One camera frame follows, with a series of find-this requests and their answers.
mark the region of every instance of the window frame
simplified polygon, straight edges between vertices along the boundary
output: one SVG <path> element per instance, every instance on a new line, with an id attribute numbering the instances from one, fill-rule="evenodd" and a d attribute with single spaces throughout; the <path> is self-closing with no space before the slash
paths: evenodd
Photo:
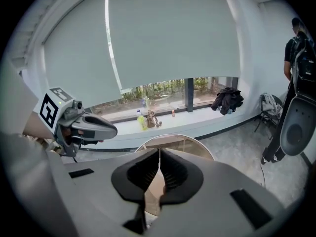
<path id="1" fill-rule="evenodd" d="M 238 86 L 238 78 L 231 77 L 231 83 L 230 85 L 226 85 L 226 87 L 233 87 L 237 88 Z M 156 117 L 159 116 L 164 116 L 164 115 L 169 115 L 171 114 L 171 111 L 174 110 L 175 113 L 180 113 L 180 112 L 193 112 L 194 110 L 202 109 L 202 108 L 209 108 L 211 107 L 212 103 L 214 101 L 209 101 L 209 102 L 204 102 L 204 103 L 197 103 L 194 104 L 194 79 L 193 78 L 187 78 L 184 79 L 184 88 L 185 88 L 185 105 L 180 106 L 178 109 L 174 108 L 167 108 L 163 109 L 160 111 L 155 111 Z M 127 121 L 133 121 L 137 120 L 136 114 L 134 115 L 129 115 L 129 116 L 124 116 L 124 117 L 119 117 L 119 118 L 111 118 L 108 119 L 109 122 L 115 124 L 115 123 L 121 123 L 121 122 L 127 122 Z"/>

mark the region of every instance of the roller blind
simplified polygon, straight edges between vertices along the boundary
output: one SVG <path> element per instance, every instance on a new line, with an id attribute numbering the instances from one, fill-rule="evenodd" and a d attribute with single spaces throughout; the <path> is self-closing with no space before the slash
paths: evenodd
<path id="1" fill-rule="evenodd" d="M 226 0 L 109 0 L 109 22 L 123 88 L 239 76 L 236 25 Z"/>
<path id="2" fill-rule="evenodd" d="M 105 0 L 84 0 L 70 11 L 44 51 L 50 87 L 62 87 L 85 108 L 120 98 L 106 36 Z"/>

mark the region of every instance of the yellow bottle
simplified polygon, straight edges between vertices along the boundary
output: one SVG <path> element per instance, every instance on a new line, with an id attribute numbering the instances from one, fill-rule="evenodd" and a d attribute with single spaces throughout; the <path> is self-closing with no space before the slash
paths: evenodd
<path id="1" fill-rule="evenodd" d="M 137 110 L 137 121 L 140 123 L 143 131 L 147 130 L 145 117 L 141 114 L 140 110 Z"/>

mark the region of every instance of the black pants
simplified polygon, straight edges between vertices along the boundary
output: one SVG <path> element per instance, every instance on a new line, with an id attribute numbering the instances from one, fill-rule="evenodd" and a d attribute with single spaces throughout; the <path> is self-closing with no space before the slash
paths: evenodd
<path id="1" fill-rule="evenodd" d="M 292 99 L 295 97 L 295 90 L 293 83 L 290 83 L 288 87 L 288 92 L 286 95 L 286 100 L 283 107 L 282 116 L 280 118 L 280 121 L 276 127 L 276 131 L 273 135 L 272 141 L 270 142 L 269 146 L 264 150 L 262 156 L 267 161 L 271 161 L 274 158 L 274 155 L 276 156 L 277 160 L 282 160 L 285 156 L 281 146 L 280 146 L 280 135 L 282 126 L 285 120 L 285 116 L 288 110 L 288 107 L 292 101 Z"/>

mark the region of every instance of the window sill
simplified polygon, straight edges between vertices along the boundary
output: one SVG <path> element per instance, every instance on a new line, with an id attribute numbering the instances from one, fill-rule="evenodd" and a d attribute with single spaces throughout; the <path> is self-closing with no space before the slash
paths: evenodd
<path id="1" fill-rule="evenodd" d="M 239 123 L 239 117 L 243 114 L 243 108 L 237 108 L 234 113 L 225 116 L 223 116 L 220 111 L 213 111 L 211 108 L 203 108 L 190 113 L 180 112 L 177 113 L 175 117 L 168 114 L 158 117 L 158 122 L 162 121 L 161 127 L 148 128 L 145 131 L 142 130 L 137 120 L 119 122 L 115 124 L 118 129 L 118 134 L 115 138 L 96 145 L 89 144 L 83 146 L 83 148 L 135 148 L 150 138 L 170 133 L 199 137 L 220 130 L 218 127 L 223 126 L 222 124 L 232 123 L 232 125 L 235 125 L 234 122 Z"/>
<path id="2" fill-rule="evenodd" d="M 142 112 L 142 115 L 144 117 L 147 117 L 147 112 L 148 111 L 144 111 L 143 109 L 140 109 Z M 163 109 L 163 110 L 159 110 L 159 111 L 154 111 L 155 116 L 159 117 L 159 116 L 164 116 L 164 115 L 169 115 L 171 114 L 171 111 L 174 110 L 175 113 L 180 113 L 180 112 L 185 112 L 187 111 L 187 108 L 185 106 L 179 106 L 179 108 L 174 109 L 174 108 L 167 108 L 167 109 Z M 103 115 L 101 116 L 104 119 L 106 119 L 107 121 L 115 124 L 115 123 L 120 123 L 120 122 L 127 122 L 127 121 L 133 121 L 133 120 L 137 120 L 137 116 L 136 113 L 133 115 L 129 115 L 129 116 L 124 116 L 124 117 L 119 117 L 119 118 L 107 118 L 107 115 Z"/>

